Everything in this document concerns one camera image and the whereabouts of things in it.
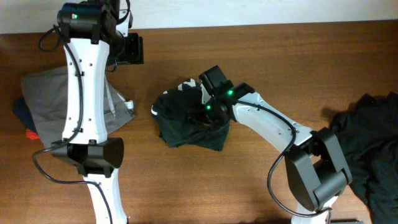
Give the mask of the dark green t-shirt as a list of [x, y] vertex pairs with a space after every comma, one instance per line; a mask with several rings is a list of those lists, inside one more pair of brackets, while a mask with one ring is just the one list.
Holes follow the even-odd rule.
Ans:
[[221, 129], [209, 129], [187, 120], [189, 111], [203, 108], [200, 83], [186, 79], [177, 87], [165, 90], [151, 107], [152, 117], [159, 125], [159, 137], [170, 148], [196, 145], [222, 151], [229, 132], [229, 123]]

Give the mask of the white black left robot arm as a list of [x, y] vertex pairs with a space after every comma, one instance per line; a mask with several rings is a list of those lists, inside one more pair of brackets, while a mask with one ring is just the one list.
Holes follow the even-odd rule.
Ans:
[[108, 137], [104, 118], [106, 67], [144, 63], [143, 39], [130, 33], [129, 1], [66, 3], [56, 33], [68, 63], [67, 117], [52, 155], [74, 166], [88, 186], [97, 223], [127, 223], [118, 174], [121, 138]]

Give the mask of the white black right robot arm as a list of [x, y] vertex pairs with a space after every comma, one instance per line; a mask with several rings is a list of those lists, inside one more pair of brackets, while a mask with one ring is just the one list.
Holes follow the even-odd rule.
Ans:
[[332, 205], [352, 182], [352, 175], [335, 133], [328, 128], [315, 131], [282, 114], [246, 83], [233, 85], [219, 66], [203, 72], [199, 79], [203, 109], [194, 122], [220, 130], [233, 120], [257, 132], [279, 151], [267, 175], [273, 200], [272, 175], [285, 162], [289, 189], [297, 200], [296, 210], [277, 202], [292, 215], [292, 223], [330, 223]]

